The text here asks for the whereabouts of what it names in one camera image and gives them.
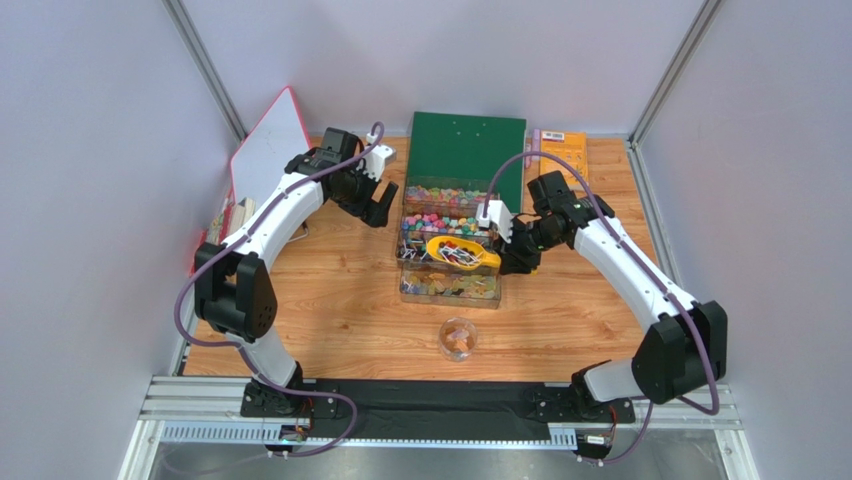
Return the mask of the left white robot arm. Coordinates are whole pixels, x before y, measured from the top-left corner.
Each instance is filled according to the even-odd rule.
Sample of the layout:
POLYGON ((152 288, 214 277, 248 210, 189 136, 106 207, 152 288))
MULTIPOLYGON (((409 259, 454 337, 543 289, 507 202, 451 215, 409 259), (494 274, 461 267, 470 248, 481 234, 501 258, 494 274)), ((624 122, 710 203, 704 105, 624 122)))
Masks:
POLYGON ((301 369, 286 351, 274 321, 277 297, 270 270, 297 228, 332 201, 371 228, 382 228, 398 191, 389 183, 373 196, 385 167, 396 155, 383 144, 385 127, 377 121, 365 139, 327 128, 320 146, 296 155, 259 210, 220 244, 204 243, 195 253, 194 273, 186 290, 194 313, 224 335, 261 384, 283 395, 304 395, 301 369))

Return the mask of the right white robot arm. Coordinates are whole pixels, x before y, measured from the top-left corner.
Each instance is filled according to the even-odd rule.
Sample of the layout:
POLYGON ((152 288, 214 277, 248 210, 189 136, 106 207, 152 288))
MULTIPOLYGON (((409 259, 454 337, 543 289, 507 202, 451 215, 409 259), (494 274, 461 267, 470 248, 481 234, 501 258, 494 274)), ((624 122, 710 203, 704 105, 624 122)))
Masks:
POLYGON ((500 274, 531 274, 543 252, 566 245, 597 268, 644 332, 632 357, 573 375, 582 401, 643 396, 664 404, 724 377, 728 317, 717 302, 700 303, 680 289, 635 245, 599 196, 576 196, 561 173, 539 176, 527 188, 536 216, 529 222, 512 219, 509 240, 498 241, 500 274))

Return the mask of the yellow plastic scoop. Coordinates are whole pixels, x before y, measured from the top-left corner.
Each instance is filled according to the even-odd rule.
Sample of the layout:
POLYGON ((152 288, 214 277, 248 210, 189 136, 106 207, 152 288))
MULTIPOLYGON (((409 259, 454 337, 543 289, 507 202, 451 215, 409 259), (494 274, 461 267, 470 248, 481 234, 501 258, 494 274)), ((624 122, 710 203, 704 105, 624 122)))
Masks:
POLYGON ((461 270, 472 271, 480 267, 499 269, 500 257, 479 243, 442 235, 426 243, 427 254, 435 261, 461 270))

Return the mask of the clear box of gummy candies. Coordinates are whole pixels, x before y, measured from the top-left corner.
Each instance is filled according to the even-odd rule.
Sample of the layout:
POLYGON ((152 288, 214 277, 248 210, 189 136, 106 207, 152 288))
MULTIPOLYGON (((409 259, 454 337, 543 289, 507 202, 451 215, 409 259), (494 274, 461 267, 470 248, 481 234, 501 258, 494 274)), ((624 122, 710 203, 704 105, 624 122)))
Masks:
POLYGON ((406 203, 476 206, 484 201, 488 186, 485 180, 411 176, 403 199, 406 203))

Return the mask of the clear box of lollipops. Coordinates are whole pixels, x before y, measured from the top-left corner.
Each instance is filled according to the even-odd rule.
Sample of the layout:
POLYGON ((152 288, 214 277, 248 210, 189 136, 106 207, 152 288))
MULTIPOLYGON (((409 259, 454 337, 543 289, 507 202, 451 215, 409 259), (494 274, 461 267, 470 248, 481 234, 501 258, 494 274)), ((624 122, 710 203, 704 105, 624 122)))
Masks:
MULTIPOLYGON (((482 274, 497 274, 499 269, 480 267, 476 270, 466 271, 461 270, 451 265, 433 260, 426 252, 426 243, 436 237, 442 236, 438 234, 423 234, 423 233, 405 233, 398 234, 395 257, 401 266, 405 267, 429 267, 440 270, 455 270, 465 273, 482 273, 482 274)), ((486 249, 493 251, 491 239, 473 239, 470 237, 457 237, 464 240, 474 241, 481 244, 486 249)))

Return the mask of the clear round jar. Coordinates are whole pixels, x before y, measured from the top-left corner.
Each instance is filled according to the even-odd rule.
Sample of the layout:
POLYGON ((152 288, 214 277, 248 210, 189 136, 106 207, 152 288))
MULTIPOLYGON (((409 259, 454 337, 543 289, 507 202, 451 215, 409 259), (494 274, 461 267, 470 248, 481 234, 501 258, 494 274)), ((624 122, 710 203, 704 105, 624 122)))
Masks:
POLYGON ((474 353, 477 344, 478 330, 471 320, 454 317, 439 328, 438 346, 448 360, 465 361, 474 353))

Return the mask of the clear box of star candies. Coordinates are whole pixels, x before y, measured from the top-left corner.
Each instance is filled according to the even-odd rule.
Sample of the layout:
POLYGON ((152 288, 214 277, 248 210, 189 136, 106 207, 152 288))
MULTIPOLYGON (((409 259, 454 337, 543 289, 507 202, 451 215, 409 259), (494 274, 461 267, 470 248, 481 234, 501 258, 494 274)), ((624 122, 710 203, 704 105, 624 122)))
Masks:
POLYGON ((438 209, 426 205, 406 207, 400 220, 402 232, 451 235, 470 237, 473 239, 493 239, 494 233, 489 229, 481 229, 475 218, 475 213, 468 209, 438 209))

